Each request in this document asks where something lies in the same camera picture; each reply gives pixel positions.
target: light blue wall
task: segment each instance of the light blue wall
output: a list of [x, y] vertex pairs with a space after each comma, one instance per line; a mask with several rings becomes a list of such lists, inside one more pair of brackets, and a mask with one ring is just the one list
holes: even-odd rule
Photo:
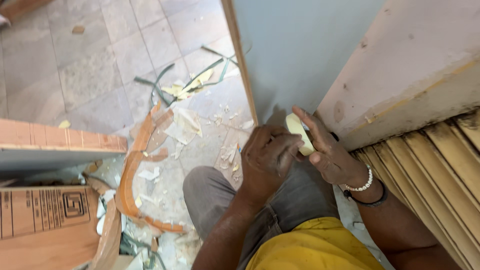
[[233, 0], [259, 123], [314, 112], [383, 3]]

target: masking tape roll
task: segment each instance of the masking tape roll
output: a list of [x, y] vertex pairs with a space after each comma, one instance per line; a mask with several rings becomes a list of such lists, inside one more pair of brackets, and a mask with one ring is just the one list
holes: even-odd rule
[[287, 118], [285, 120], [287, 122], [288, 130], [293, 134], [300, 134], [302, 141], [305, 142], [305, 144], [299, 149], [300, 153], [302, 153], [302, 155], [304, 156], [309, 156], [313, 152], [316, 152], [317, 150], [315, 150], [312, 142], [308, 139], [307, 133], [303, 129], [300, 118], [294, 113], [292, 113], [287, 115]]

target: person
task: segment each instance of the person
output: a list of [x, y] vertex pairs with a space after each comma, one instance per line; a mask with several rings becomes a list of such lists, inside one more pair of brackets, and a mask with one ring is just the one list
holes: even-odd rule
[[264, 125], [242, 149], [243, 183], [237, 192], [211, 167], [197, 167], [185, 178], [185, 203], [204, 240], [193, 270], [383, 269], [342, 226], [333, 184], [365, 187], [350, 195], [395, 269], [460, 269], [415, 214], [318, 119], [292, 109], [313, 137], [317, 152], [309, 162], [300, 162], [300, 135]]

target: gray pants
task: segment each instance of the gray pants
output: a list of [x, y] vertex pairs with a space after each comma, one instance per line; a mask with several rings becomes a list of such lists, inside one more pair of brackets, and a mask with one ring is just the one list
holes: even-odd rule
[[[183, 193], [193, 224], [205, 240], [236, 191], [220, 171], [202, 166], [187, 175]], [[295, 161], [285, 182], [250, 225], [237, 269], [245, 269], [260, 245], [270, 238], [321, 217], [339, 218], [332, 185], [307, 160]]]

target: yellow shirt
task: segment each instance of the yellow shirt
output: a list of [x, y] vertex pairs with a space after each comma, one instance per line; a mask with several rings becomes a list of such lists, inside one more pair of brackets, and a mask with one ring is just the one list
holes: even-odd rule
[[336, 218], [306, 221], [268, 240], [246, 270], [384, 270]]

